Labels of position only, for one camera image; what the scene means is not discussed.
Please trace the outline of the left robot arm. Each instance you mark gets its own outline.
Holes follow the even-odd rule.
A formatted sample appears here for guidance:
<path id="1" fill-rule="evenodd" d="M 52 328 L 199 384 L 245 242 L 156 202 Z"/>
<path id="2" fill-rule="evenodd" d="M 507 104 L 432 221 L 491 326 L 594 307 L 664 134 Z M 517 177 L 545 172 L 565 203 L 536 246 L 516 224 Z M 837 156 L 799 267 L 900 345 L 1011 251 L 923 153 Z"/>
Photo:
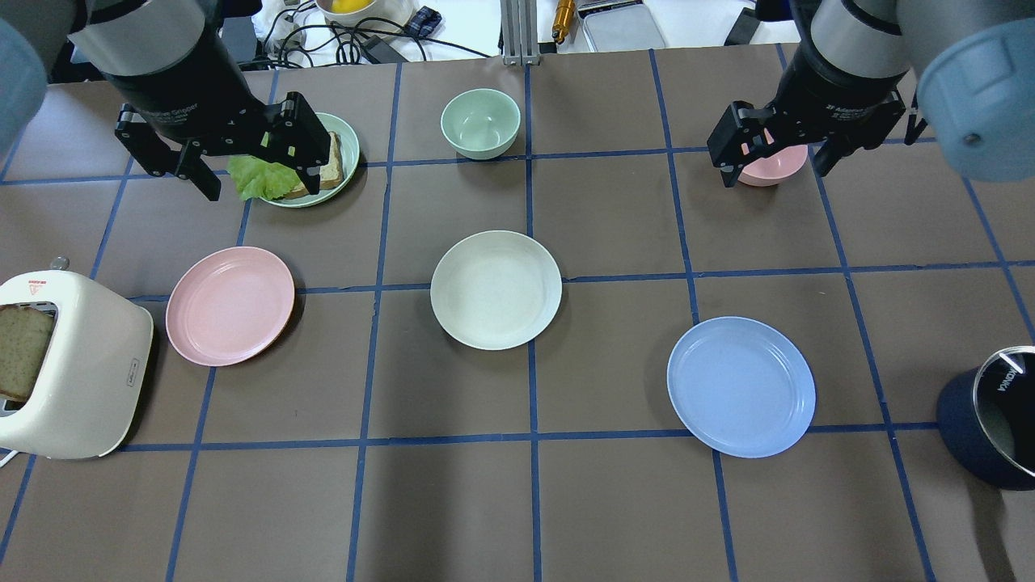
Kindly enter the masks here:
<path id="1" fill-rule="evenodd" d="M 332 137 L 298 92 L 257 99 L 196 1 L 4 1 L 3 152 L 40 110 L 64 43 L 125 99 L 116 139 L 152 176 L 217 201 L 221 182 L 205 158 L 248 155 L 289 168 L 289 188 L 320 191 Z"/>

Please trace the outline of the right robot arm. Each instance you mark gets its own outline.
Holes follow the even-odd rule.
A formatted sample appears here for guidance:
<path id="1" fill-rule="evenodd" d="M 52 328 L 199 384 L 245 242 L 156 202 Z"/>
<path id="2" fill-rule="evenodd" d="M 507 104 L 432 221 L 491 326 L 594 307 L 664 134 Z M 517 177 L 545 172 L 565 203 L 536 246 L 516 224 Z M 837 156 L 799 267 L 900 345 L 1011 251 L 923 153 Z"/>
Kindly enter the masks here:
<path id="1" fill-rule="evenodd" d="M 910 106 L 962 177 L 1033 177 L 1031 1 L 758 1 L 755 14 L 792 21 L 800 43 L 773 99 L 730 103 L 709 136 L 724 187 L 755 161 L 814 143 L 827 175 L 881 146 Z M 909 71 L 913 103 L 898 91 Z"/>

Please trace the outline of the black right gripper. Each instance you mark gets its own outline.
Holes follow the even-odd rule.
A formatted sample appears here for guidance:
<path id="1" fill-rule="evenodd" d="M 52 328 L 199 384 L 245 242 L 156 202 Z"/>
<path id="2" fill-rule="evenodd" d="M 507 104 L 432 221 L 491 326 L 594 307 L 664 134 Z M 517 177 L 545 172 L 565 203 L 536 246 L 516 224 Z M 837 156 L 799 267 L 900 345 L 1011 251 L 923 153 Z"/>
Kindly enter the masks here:
<path id="1" fill-rule="evenodd" d="M 799 48 L 765 108 L 742 100 L 724 108 L 707 140 L 711 163 L 731 188 L 747 166 L 776 154 L 777 143 L 823 141 L 814 152 L 814 170 L 827 177 L 852 150 L 876 148 L 889 136 L 905 111 L 896 89 L 905 76 L 855 76 L 832 66 L 817 49 Z"/>

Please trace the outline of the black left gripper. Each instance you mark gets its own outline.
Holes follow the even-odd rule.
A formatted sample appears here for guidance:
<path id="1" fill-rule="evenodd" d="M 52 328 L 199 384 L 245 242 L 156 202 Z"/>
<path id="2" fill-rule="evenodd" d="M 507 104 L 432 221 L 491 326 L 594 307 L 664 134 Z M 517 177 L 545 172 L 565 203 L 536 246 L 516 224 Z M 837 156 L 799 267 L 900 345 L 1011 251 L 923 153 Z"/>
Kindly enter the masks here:
<path id="1" fill-rule="evenodd" d="M 221 180 L 202 159 L 202 147 L 214 156 L 250 154 L 280 163 L 295 171 L 308 194 L 320 192 L 332 137 L 299 92 L 288 92 L 277 104 L 259 101 L 221 37 L 200 37 L 162 69 L 141 76 L 103 72 L 103 78 L 129 105 L 120 109 L 114 135 L 149 175 L 191 182 L 207 200 L 218 201 Z"/>

